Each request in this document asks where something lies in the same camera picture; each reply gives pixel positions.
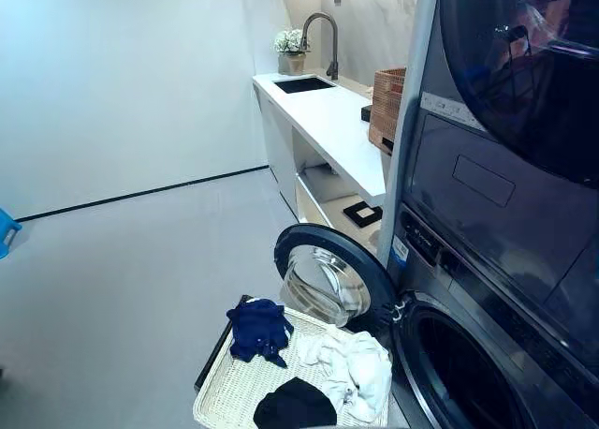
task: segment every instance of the wicker laundry basket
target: wicker laundry basket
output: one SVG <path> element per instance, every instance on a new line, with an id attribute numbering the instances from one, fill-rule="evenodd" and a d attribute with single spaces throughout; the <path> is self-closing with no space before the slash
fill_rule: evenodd
<path id="1" fill-rule="evenodd" d="M 405 68 L 395 68 L 374 73 L 373 108 L 368 139 L 388 155 L 393 151 L 405 71 Z"/>
<path id="2" fill-rule="evenodd" d="M 254 412 L 267 393 L 274 392 L 293 377 L 299 377 L 315 387 L 322 385 L 326 376 L 320 366 L 300 365 L 297 341 L 305 335 L 323 334 L 330 325 L 289 308 L 285 309 L 285 316 L 295 328 L 289 347 L 281 351 L 287 368 L 257 356 L 249 363 L 233 359 L 229 352 L 233 332 L 229 332 L 197 394 L 194 403 L 194 419 L 197 422 L 209 429 L 256 429 Z M 336 331 L 341 337 L 350 336 L 350 333 Z M 388 406 L 384 406 L 376 421 L 366 424 L 342 410 L 337 417 L 337 425 L 385 427 L 387 415 Z"/>

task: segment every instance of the white countertop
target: white countertop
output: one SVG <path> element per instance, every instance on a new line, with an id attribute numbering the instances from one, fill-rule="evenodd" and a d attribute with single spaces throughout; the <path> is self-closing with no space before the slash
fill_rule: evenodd
<path id="1" fill-rule="evenodd" d="M 371 101 L 341 85 L 286 94 L 275 84 L 313 76 L 272 73 L 254 76 L 254 84 L 370 206 L 382 205 L 386 191 L 384 166 L 388 166 L 390 157 L 369 142 L 369 124 L 360 119 L 361 109 Z"/>

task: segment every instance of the floor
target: floor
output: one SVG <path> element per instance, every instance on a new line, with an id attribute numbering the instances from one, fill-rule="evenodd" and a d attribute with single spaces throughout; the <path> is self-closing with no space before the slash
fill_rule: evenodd
<path id="1" fill-rule="evenodd" d="M 0 261 L 0 422 L 197 429 L 194 381 L 295 223 L 269 170 L 25 223 Z"/>

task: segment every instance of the faucet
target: faucet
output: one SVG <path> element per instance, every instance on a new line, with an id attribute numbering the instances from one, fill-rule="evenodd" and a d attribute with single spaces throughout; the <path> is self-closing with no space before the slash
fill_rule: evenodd
<path id="1" fill-rule="evenodd" d="M 301 48 L 304 51 L 308 51 L 308 28 L 310 27 L 310 23 L 312 23 L 316 19 L 325 19 L 330 22 L 330 25 L 333 27 L 333 60 L 330 63 L 329 69 L 327 70 L 327 75 L 333 81 L 337 81 L 339 79 L 339 62 L 337 62 L 337 47 L 339 44 L 339 28 L 337 27 L 337 22 L 332 16 L 328 15 L 325 12 L 315 12 L 306 20 L 306 23 L 303 24 L 303 34 L 301 35 Z"/>

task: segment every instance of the sink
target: sink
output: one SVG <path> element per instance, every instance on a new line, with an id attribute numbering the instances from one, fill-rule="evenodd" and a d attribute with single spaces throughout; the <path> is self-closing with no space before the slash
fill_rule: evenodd
<path id="1" fill-rule="evenodd" d="M 308 92 L 310 90 L 329 89 L 335 87 L 320 78 L 303 78 L 301 80 L 278 81 L 277 84 L 286 94 Z"/>

